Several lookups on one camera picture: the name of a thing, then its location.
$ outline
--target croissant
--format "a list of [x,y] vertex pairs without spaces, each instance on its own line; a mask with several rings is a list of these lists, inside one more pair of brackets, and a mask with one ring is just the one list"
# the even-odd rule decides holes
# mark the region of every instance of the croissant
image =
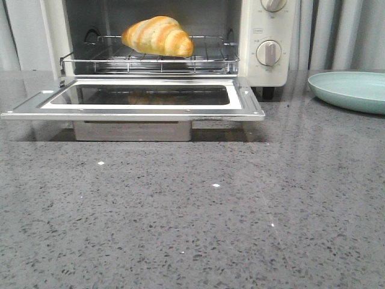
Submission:
[[178,21],[157,16],[138,22],[122,33],[122,43],[140,53],[189,57],[194,44]]

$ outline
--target wire rack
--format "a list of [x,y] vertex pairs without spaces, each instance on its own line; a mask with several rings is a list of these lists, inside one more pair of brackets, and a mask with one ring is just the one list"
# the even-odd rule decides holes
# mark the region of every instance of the wire rack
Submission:
[[75,64],[75,74],[171,73],[231,74],[237,73],[237,44],[220,36],[191,36],[191,57],[165,57],[141,54],[122,44],[120,36],[99,36],[96,43],[85,42],[60,59],[62,71],[67,63]]

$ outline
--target countertop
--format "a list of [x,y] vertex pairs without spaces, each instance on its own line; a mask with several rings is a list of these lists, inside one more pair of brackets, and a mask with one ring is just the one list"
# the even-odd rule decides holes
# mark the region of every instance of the countertop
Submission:
[[[385,118],[320,101],[312,73],[190,142],[0,121],[0,288],[384,288]],[[1,72],[1,111],[52,80]]]

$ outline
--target light blue plate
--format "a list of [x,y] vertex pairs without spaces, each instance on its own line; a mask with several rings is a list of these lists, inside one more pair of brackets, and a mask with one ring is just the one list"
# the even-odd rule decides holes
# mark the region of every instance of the light blue plate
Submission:
[[325,72],[309,77],[314,94],[338,107],[385,114],[385,73]]

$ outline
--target control knob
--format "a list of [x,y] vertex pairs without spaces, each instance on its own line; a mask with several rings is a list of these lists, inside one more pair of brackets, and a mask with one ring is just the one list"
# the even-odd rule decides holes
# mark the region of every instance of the control knob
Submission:
[[273,40],[262,42],[257,48],[257,59],[260,63],[266,66],[273,66],[281,57],[281,46]]
[[266,11],[277,12],[285,6],[287,0],[260,0]]

